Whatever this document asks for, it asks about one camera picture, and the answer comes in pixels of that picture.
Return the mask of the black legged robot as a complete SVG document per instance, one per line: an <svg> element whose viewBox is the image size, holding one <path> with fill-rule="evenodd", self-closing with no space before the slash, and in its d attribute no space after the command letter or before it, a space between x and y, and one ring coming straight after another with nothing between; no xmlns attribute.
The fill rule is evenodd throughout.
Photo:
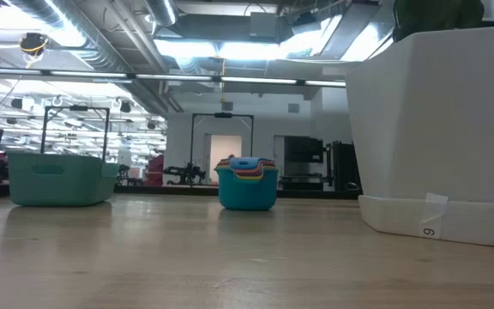
<svg viewBox="0 0 494 309"><path fill-rule="evenodd" d="M163 174L177 176L178 181L168 180L168 185L200 185L206 178L206 173L191 162L188 162L185 167L167 167L163 170Z"/></svg>

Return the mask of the horizontal light bar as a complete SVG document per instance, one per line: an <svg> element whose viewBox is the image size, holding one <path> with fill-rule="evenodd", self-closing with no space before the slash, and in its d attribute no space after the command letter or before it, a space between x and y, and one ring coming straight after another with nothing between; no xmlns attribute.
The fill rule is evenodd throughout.
<svg viewBox="0 0 494 309"><path fill-rule="evenodd" d="M218 82L218 83L255 83L272 84L282 86L298 87L320 87L320 88L345 88L346 82L342 80L305 80L287 78L267 77L242 77L242 76L188 76L171 74L138 74L138 73L116 73L96 72L78 70L30 70L16 68L0 68L0 75L6 76L50 76L62 78L83 78L91 80L103 80L108 82L122 81L165 81L165 82Z"/></svg>

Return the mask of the blue measuring cup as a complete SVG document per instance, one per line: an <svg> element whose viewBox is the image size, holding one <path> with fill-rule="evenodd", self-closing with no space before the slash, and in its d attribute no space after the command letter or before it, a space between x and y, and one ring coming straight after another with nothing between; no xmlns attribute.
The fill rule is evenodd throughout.
<svg viewBox="0 0 494 309"><path fill-rule="evenodd" d="M233 157L229 166L233 170L251 170L256 169L261 160L262 158L258 157Z"/></svg>

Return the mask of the white tape label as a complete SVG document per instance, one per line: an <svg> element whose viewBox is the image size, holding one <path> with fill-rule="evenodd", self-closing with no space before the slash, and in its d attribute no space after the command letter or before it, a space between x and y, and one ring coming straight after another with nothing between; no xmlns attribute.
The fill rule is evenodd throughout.
<svg viewBox="0 0 494 309"><path fill-rule="evenodd" d="M427 239L441 239L441 225L449 198L427 193L425 206L419 221L419 236Z"/></svg>

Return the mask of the black metal gantry frame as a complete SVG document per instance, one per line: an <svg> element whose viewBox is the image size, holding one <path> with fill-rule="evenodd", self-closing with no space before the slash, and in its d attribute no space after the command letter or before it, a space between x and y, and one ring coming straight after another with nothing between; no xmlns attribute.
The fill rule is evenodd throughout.
<svg viewBox="0 0 494 309"><path fill-rule="evenodd" d="M190 159L189 164L193 165L193 153L195 144L195 129L196 129L196 117L213 117L213 118L249 118L251 124L247 125L250 129L250 156L253 156L253 142L254 142L254 126L255 126L255 116L250 114L234 114L230 112L194 112L191 114L191 127L190 127Z"/></svg>
<svg viewBox="0 0 494 309"><path fill-rule="evenodd" d="M108 132L109 132L109 127L110 127L110 114L111 114L109 107L91 107L91 106L82 106L82 105L46 106L44 118L43 118L40 153L43 154L45 152L45 140L46 140L48 123L50 121L52 121L62 110L70 110L73 112L88 112L88 111L103 111L103 112L105 112L105 118L104 118L105 130L104 130L104 137L103 137L103 147L102 147L101 160L103 162L106 162L107 141L108 141Z"/></svg>

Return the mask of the black wall cabinet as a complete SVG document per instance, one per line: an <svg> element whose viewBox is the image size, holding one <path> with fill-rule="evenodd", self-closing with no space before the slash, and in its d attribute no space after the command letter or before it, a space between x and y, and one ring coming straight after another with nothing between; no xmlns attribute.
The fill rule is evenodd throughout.
<svg viewBox="0 0 494 309"><path fill-rule="evenodd" d="M323 142L307 136L284 138L285 161L297 163L323 163Z"/></svg>

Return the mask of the white plant pot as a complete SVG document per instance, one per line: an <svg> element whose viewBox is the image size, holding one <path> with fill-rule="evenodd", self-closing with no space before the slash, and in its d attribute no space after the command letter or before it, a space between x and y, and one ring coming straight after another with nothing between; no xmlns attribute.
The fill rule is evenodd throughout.
<svg viewBox="0 0 494 309"><path fill-rule="evenodd" d="M420 237L435 193L440 240L494 246L494 27L410 35L348 72L346 94L364 221Z"/></svg>

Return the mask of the red machine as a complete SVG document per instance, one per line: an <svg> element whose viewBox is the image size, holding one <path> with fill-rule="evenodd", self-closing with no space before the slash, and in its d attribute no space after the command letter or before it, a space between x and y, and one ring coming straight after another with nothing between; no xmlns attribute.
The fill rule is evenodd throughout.
<svg viewBox="0 0 494 309"><path fill-rule="evenodd" d="M160 154L152 157L145 169L145 184L148 186L163 185L163 170L164 170L165 156Z"/></svg>

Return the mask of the black equipment rack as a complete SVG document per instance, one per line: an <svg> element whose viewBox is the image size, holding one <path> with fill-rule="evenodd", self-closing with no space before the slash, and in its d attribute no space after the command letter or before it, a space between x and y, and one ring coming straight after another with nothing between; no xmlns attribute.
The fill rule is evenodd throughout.
<svg viewBox="0 0 494 309"><path fill-rule="evenodd" d="M362 185L352 143L333 141L326 145L329 184L338 192L361 193Z"/></svg>

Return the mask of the teal plastic basket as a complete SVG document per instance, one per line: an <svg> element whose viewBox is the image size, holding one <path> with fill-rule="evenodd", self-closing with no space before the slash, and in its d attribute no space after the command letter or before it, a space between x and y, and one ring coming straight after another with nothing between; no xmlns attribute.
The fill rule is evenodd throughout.
<svg viewBox="0 0 494 309"><path fill-rule="evenodd" d="M67 154L7 153L9 193L21 206L81 207L114 192L119 165Z"/></svg>

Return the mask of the green cactus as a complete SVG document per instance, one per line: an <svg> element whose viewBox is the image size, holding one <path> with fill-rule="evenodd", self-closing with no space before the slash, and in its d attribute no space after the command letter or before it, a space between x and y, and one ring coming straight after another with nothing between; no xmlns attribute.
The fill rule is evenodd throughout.
<svg viewBox="0 0 494 309"><path fill-rule="evenodd" d="M481 0L395 0L393 40L399 42L414 33L477 27L484 13Z"/></svg>

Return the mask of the teal measuring cup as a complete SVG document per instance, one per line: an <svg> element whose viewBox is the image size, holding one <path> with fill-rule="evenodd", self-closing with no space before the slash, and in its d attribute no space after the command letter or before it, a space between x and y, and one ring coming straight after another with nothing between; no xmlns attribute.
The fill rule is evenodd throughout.
<svg viewBox="0 0 494 309"><path fill-rule="evenodd" d="M218 198L228 210L263 211L277 199L278 170L266 169L259 179L239 179L229 168L217 170Z"/></svg>

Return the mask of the orange measuring cup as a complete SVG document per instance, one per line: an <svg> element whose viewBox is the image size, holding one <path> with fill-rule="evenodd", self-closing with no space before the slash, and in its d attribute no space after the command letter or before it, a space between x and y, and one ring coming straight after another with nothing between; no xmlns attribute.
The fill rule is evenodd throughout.
<svg viewBox="0 0 494 309"><path fill-rule="evenodd" d="M217 164L216 169L230 169L233 172L237 171L237 170L231 169L229 166L229 163L230 163L230 159L221 160ZM275 169L276 169L276 165L274 164L273 161L269 161L269 160L262 158L262 160L259 162L259 165L256 169L251 169L251 170L246 170L246 171L257 171L257 170L265 171L265 170L275 170Z"/></svg>

